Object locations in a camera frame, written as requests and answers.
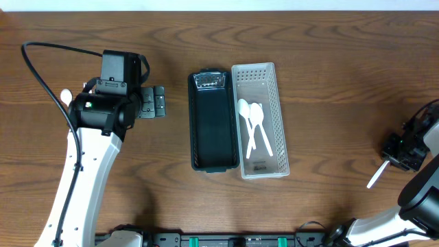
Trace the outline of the white plastic spoon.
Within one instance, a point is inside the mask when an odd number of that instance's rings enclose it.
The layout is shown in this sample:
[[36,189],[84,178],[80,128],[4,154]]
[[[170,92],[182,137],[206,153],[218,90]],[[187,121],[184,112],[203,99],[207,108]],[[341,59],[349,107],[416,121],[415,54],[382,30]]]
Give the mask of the white plastic spoon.
[[252,103],[250,105],[250,122],[252,124],[252,130],[251,130],[250,136],[252,137],[253,143],[256,143],[256,141],[254,139],[254,131],[255,131],[256,127],[259,126],[265,147],[268,151],[268,154],[270,156],[273,156],[273,151],[272,151],[270,142],[268,140],[268,136],[265,133],[265,129],[263,127],[263,119],[264,119],[264,114],[263,114],[262,107],[257,103]]
[[248,102],[245,99],[239,99],[238,100],[238,112],[239,114],[244,118],[247,131],[249,131],[252,127],[250,125],[250,107],[248,105]]
[[255,140],[254,140],[254,128],[251,128],[248,131],[249,134],[249,142],[248,142],[248,147],[247,147],[247,151],[246,151],[246,158],[249,159],[250,155],[251,155],[251,151],[253,149],[253,146],[255,146]]
[[389,160],[385,160],[381,166],[378,168],[378,170],[373,174],[372,178],[369,180],[368,184],[366,185],[367,189],[371,189],[373,185],[377,182],[379,177],[382,175],[385,168],[390,164]]

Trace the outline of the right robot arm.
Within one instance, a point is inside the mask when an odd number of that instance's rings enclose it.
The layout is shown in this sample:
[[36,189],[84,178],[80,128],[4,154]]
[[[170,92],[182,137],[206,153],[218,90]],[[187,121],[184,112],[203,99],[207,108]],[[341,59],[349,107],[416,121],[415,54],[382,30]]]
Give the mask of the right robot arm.
[[438,100],[417,110],[402,129],[403,134],[392,133],[384,142],[383,164],[367,185],[371,188],[388,165],[416,172],[399,194],[397,206],[338,226],[323,246],[398,246],[438,239]]

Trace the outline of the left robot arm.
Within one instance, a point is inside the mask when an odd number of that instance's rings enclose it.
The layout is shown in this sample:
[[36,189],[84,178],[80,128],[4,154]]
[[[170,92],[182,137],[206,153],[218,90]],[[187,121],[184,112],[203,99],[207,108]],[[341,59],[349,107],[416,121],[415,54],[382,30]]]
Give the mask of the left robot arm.
[[54,204],[37,246],[94,246],[109,172],[137,119],[165,116],[162,86],[144,87],[145,56],[106,50],[101,75],[81,93],[61,92],[71,124],[67,156]]

